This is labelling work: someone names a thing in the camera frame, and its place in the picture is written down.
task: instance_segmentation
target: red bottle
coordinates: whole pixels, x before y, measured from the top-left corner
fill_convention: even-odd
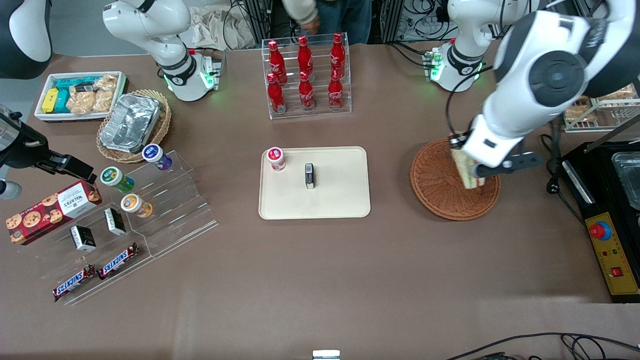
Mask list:
[[[269,83],[269,86],[267,87],[267,94],[269,95],[269,101],[273,112],[276,114],[284,113],[287,111],[287,105],[284,103],[282,87],[278,83],[278,79],[274,73],[270,72],[267,75],[267,82]]]
[[[316,100],[314,99],[314,88],[309,83],[309,74],[306,71],[300,72],[300,102],[302,103],[302,110],[305,113],[310,113],[316,108]]]
[[[300,66],[300,71],[306,71],[307,74],[309,74],[309,81],[313,81],[314,60],[308,46],[307,37],[305,35],[300,35],[298,37],[298,44],[300,45],[300,48],[298,49],[298,65]]]
[[[331,70],[338,70],[340,78],[344,77],[344,47],[342,46],[342,33],[333,34],[333,47],[331,48]]]
[[[280,84],[287,83],[287,69],[284,67],[284,58],[278,50],[278,43],[276,40],[269,41],[269,64],[271,65],[271,72],[278,78]]]
[[[340,109],[342,109],[342,83],[338,70],[333,70],[329,83],[329,110],[337,113]]]

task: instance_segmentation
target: blue jeans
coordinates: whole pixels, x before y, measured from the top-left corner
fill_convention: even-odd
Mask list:
[[[371,0],[317,0],[318,34],[346,32],[349,45],[366,44],[371,30]]]

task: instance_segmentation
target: round wicker basket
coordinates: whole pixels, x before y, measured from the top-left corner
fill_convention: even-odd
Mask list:
[[[486,178],[484,186],[466,189],[451,156],[447,139],[425,145],[411,164],[411,186],[418,199],[436,215],[466,221],[489,212],[500,194],[500,177]]]
[[[167,134],[167,132],[169,132],[169,123],[171,122],[171,109],[169,108],[169,104],[166,100],[166,98],[164,97],[163,94],[160,94],[157,91],[154,90],[136,90],[131,92],[131,94],[136,94],[136,95],[142,95],[142,96],[148,96],[151,97],[153,99],[156,99],[160,102],[160,104],[162,104],[162,110],[160,112],[160,117],[158,118],[156,125],[154,126],[153,131],[151,132],[151,135],[149,136],[149,143],[160,143],[160,141],[162,141],[162,139],[164,138],[164,136]],[[109,119],[111,118],[111,112],[109,112],[109,114],[107,115],[106,118],[104,118],[104,121],[102,121],[102,124],[100,125],[100,128],[98,129],[98,137],[96,137],[96,143],[98,145],[98,150],[100,151],[100,153],[102,155],[104,155],[106,158],[111,159],[111,160],[115,160],[119,163],[125,163],[125,164],[133,164],[133,163],[139,163],[142,161],[142,153],[141,154],[129,154],[128,152],[124,152],[124,151],[117,151],[117,150],[111,150],[111,149],[107,149],[106,147],[102,146],[102,144],[100,143],[100,132],[102,131],[102,129],[104,129],[104,127],[106,126],[107,122],[109,122]]]

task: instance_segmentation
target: beige tray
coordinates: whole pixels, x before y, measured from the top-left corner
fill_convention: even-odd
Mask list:
[[[369,214],[367,152],[359,146],[282,149],[287,166],[275,171],[262,154],[258,213],[265,220],[362,218]],[[305,185],[314,164],[316,188]]]

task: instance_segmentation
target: table surface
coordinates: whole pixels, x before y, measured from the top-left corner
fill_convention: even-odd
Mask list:
[[[259,51],[228,54],[220,90],[192,103],[168,91],[149,56],[57,56],[47,73],[121,70],[130,90],[169,98],[163,147],[193,165],[220,225],[76,306],[54,304],[35,260],[0,241],[0,357],[309,359],[313,349],[338,348],[347,360],[444,359],[540,331],[637,343],[640,305],[609,304],[588,237],[546,193],[543,167],[504,176],[496,207],[475,221],[444,220],[417,200],[409,167],[425,143],[447,134],[447,93],[389,47],[351,52],[353,113],[282,123],[267,114]],[[494,88],[485,74],[456,94],[455,124],[465,127]],[[32,116],[29,124],[55,151],[96,169],[115,164],[95,146],[99,122]],[[565,150],[586,140],[565,136]],[[366,149],[369,216],[261,219],[260,155],[274,145]],[[527,147],[540,149],[533,134]],[[1,203],[4,218],[72,181],[31,168],[9,179],[24,193]],[[496,350],[567,356],[556,338]]]

